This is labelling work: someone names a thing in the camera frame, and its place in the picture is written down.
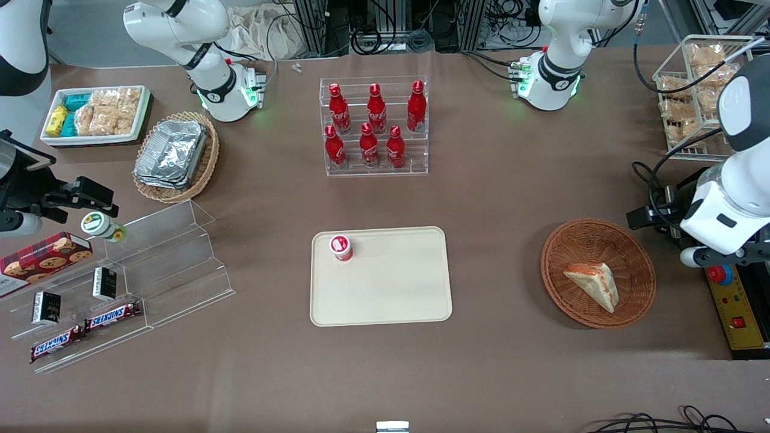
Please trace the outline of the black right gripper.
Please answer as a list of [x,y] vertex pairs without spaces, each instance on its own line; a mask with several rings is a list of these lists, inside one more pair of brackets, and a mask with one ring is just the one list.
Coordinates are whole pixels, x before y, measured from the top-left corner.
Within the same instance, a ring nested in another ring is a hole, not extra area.
[[68,209],[87,209],[111,218],[119,214],[114,192],[86,176],[58,180],[55,158],[40,153],[2,131],[1,223],[32,224],[46,218],[65,224]]

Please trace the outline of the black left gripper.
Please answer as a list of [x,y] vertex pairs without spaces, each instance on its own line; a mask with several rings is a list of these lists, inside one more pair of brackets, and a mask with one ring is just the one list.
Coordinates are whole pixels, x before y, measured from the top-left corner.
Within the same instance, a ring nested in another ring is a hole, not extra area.
[[652,189],[651,203],[626,214],[628,228],[640,230],[653,226],[670,236],[689,236],[681,226],[695,195],[695,185],[668,185]]

